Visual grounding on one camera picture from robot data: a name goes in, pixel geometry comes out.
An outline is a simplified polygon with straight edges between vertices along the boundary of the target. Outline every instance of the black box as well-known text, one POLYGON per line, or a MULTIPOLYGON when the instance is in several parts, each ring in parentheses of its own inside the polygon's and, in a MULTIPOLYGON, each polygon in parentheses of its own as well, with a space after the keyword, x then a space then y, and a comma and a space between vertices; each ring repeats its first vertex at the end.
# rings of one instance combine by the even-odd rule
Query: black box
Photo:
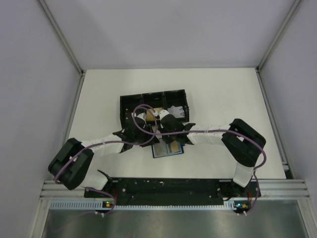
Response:
MULTIPOLYGON (((189 107, 187 104, 186 93, 184 89, 155 92, 155 93, 143 93, 135 95, 120 96, 120 121, 121 126, 124 128, 126 122, 132 120, 131 113, 140 104, 148 104, 153 108, 163 108, 165 110, 171 107, 182 107, 184 115, 181 118, 177 118, 180 122, 189 121, 189 107)), ((145 110, 137 110, 137 114, 145 112, 145 110)), ((154 125, 154 121, 147 120, 148 124, 154 125)))

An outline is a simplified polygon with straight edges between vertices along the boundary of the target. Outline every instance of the white cable tray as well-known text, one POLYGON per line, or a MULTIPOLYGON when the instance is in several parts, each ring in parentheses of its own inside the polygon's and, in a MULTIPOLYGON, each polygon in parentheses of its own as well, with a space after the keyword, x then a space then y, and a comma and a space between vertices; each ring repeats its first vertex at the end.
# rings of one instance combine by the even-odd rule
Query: white cable tray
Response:
MULTIPOLYGON (((52 210, 109 210, 103 207, 102 201, 96 200, 53 200, 50 206, 52 210)), ((195 211, 195 210, 235 210, 234 201, 225 201, 223 205, 206 206, 116 206, 115 210, 135 211, 135 210, 172 210, 172 211, 195 211)))

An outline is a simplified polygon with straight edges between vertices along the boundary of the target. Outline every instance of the black mounting plate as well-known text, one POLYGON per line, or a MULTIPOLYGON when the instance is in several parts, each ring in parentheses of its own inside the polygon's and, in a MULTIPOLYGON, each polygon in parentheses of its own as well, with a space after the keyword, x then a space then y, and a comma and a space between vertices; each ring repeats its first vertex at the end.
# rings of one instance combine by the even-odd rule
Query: black mounting plate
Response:
MULTIPOLYGON (((218 189, 225 189, 231 184, 230 179, 198 179, 198 178, 112 178, 103 188, 116 197, 117 205, 149 205, 149 206, 198 206, 223 205, 218 189)), ((256 182, 250 182, 248 191, 256 196, 256 182)), ((105 197, 100 193, 85 191, 86 198, 105 197)))

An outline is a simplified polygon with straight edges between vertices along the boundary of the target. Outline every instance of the metal panel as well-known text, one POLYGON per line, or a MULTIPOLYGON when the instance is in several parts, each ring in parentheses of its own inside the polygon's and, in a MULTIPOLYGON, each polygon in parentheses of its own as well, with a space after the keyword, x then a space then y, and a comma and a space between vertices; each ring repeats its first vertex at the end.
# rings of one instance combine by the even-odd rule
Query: metal panel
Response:
POLYGON ((76 112, 76 108, 77 108, 77 104, 79 101, 79 96, 80 96, 80 92, 81 89, 83 87, 84 84, 84 79, 85 79, 85 72, 82 74, 82 76, 79 79, 78 85, 77 85, 77 90, 75 92, 74 95, 74 100, 72 101, 72 107, 69 113, 69 117, 68 117, 68 122, 67 122, 67 126, 66 126, 66 130, 64 132, 64 138, 63 138, 63 142, 60 146, 63 146, 63 144, 65 144, 65 142, 69 139, 69 133, 70 133, 70 129, 71 129, 71 125, 73 124, 73 120, 74 120, 74 116, 75 116, 75 112, 76 112))
MULTIPOLYGON (((50 211, 60 228, 82 211, 50 211)), ((247 217, 232 211, 116 211, 87 214, 58 233, 46 225, 43 238, 305 238, 296 201, 260 201, 247 217)))
POLYGON ((35 0, 0 7, 0 234, 26 237, 67 123, 77 70, 35 0))
POLYGON ((299 200, 298 205, 309 237, 317 237, 317 216, 311 200, 299 200))

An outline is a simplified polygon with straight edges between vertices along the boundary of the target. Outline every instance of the white floor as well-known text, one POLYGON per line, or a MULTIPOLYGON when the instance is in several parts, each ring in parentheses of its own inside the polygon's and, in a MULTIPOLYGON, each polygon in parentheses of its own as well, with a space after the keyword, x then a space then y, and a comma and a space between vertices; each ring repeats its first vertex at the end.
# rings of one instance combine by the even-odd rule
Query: white floor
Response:
MULTIPOLYGON (((253 68, 88 70, 70 138, 91 140, 121 129, 119 96, 185 89, 190 122, 221 125, 241 118, 262 134, 267 163, 260 179, 285 173, 253 68)), ((92 167, 112 177, 232 178, 236 162, 224 146, 186 145, 184 154, 152 157, 151 147, 94 159, 92 167)))

